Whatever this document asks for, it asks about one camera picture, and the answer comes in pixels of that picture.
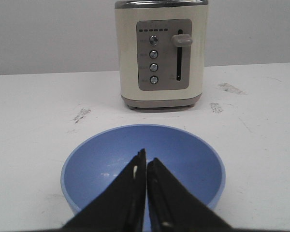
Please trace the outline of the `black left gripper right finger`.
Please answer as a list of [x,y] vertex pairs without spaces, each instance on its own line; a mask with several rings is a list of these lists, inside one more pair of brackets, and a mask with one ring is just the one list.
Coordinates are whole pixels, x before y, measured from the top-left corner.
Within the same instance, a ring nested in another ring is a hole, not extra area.
[[153,232],[231,232],[233,228],[194,197],[155,158],[147,166],[147,196]]

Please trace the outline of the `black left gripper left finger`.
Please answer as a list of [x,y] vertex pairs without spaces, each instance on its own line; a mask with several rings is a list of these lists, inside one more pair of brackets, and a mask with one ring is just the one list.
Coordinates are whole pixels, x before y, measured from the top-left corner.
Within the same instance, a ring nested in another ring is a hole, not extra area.
[[141,232],[146,199],[146,152],[141,149],[97,198],[69,220],[64,232]]

